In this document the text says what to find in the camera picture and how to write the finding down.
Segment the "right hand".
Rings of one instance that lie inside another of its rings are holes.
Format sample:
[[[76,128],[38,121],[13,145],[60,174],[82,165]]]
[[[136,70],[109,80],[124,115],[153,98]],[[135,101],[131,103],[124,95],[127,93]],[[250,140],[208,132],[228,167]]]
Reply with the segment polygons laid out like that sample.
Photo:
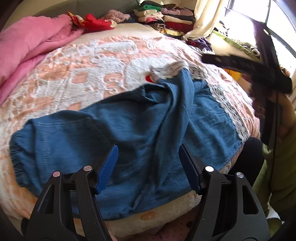
[[[279,137],[284,138],[293,129],[295,125],[295,112],[292,102],[283,93],[277,96],[277,103],[281,107],[281,124],[279,128]]]

